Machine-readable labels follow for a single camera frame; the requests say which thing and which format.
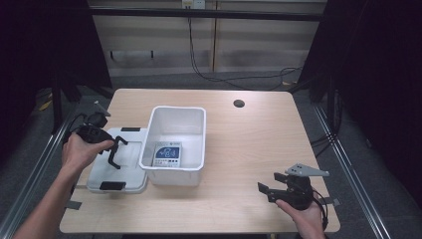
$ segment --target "floor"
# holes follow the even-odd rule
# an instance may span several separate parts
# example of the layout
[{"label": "floor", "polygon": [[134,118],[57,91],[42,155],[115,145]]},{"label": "floor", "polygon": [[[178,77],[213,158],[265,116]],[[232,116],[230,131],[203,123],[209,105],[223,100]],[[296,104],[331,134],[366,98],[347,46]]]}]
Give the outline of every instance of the floor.
[{"label": "floor", "polygon": [[[242,55],[244,56],[242,59],[248,59],[248,54],[251,53]],[[147,61],[154,61],[155,63],[149,64],[155,64],[159,67],[148,67],[148,74],[145,75],[138,74],[139,72],[143,72],[142,68],[144,65],[141,63],[135,64],[135,60],[133,60],[133,58],[141,58],[140,55],[133,55],[125,59],[122,56],[127,55],[127,53],[119,53],[113,55],[114,60],[108,57],[108,53],[105,53],[105,55],[107,56],[107,63],[110,67],[114,89],[164,88],[284,91],[295,84],[300,74],[300,69],[298,69],[286,76],[278,76],[283,67],[298,68],[300,67],[299,65],[283,65],[277,71],[274,71],[274,69],[272,71],[270,71],[271,69],[265,69],[265,72],[258,71],[262,69],[241,72],[225,71],[222,73],[204,72],[206,76],[221,79],[237,78],[237,80],[216,83],[204,80],[204,78],[193,73],[193,70],[188,68],[189,62],[173,63],[175,65],[181,64],[185,66],[185,70],[177,74],[170,75],[168,72],[163,72],[162,66],[167,64],[166,62],[172,58],[171,56],[163,55],[160,57],[159,53],[155,53],[154,59],[148,59]],[[200,66],[202,68],[206,68],[203,62],[201,64]],[[118,71],[125,72],[125,70],[127,70],[126,74],[118,74]],[[244,79],[245,77],[251,76],[254,78]],[[91,111],[93,109],[93,101],[99,101],[104,107],[108,106],[109,99],[84,87],[81,87],[80,90],[84,96],[76,106],[77,112]],[[6,218],[13,217],[8,212],[13,209],[14,202],[17,200],[19,194],[28,192],[21,192],[20,190],[26,185],[27,178],[30,177],[29,175],[31,175],[33,169],[37,167],[37,161],[40,155],[43,154],[45,145],[51,140],[52,107],[48,107],[41,112],[38,110],[38,107],[44,102],[48,91],[49,89],[45,89],[44,92],[39,93],[37,106],[28,118],[21,143],[11,154],[9,162],[3,168],[0,168],[0,195],[2,205],[0,207],[0,220],[2,221]],[[319,105],[311,103],[307,90],[294,93],[294,99],[310,142],[324,136],[325,131],[316,109],[324,109],[326,102],[322,101]],[[65,114],[72,111],[73,105],[67,103],[66,99],[63,100],[63,106]],[[422,238],[422,212],[420,208],[416,206],[416,203],[407,194],[400,182],[385,168],[382,158],[376,150],[368,146],[366,137],[360,131],[358,123],[347,114],[346,107],[343,111],[338,138],[347,155],[346,164],[340,162],[338,152],[334,151],[332,146],[322,151],[328,145],[327,141],[322,144],[316,143],[314,147],[319,167],[328,170],[331,174],[325,180],[330,196],[337,198],[340,202],[340,205],[336,206],[335,210],[340,220],[341,228],[336,233],[328,234],[329,238]],[[51,153],[51,159],[48,161],[45,171],[40,175],[38,185],[30,193],[31,200],[25,205],[19,205],[23,207],[22,218],[25,218],[38,203],[55,178],[60,168],[60,157],[60,149],[55,148]],[[365,205],[365,201],[362,201],[362,195],[359,195],[361,192],[356,191],[356,186],[353,185],[356,182],[350,180],[349,172],[355,174],[359,180],[358,183],[364,189],[364,196],[370,199],[369,208],[367,204]],[[378,215],[379,218],[373,218],[373,215]],[[385,227],[385,229],[381,228],[384,232],[377,231],[376,227],[370,223],[373,221],[381,222],[381,225]],[[59,233],[58,235],[58,238],[80,239],[94,237],[117,239],[121,238],[122,235],[93,236],[87,234],[68,235],[63,233]],[[294,237],[294,233],[280,235],[280,238],[288,239]]]}]

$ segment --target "white plastic container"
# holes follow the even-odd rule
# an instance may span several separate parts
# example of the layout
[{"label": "white plastic container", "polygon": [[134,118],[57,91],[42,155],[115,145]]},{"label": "white plastic container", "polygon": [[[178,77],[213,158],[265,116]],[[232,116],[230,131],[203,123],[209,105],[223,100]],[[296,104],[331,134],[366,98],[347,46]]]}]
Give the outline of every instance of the white plastic container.
[{"label": "white plastic container", "polygon": [[[156,107],[149,119],[139,166],[159,185],[198,185],[205,158],[206,112],[202,108]],[[180,141],[180,167],[152,166],[155,146]]]}]

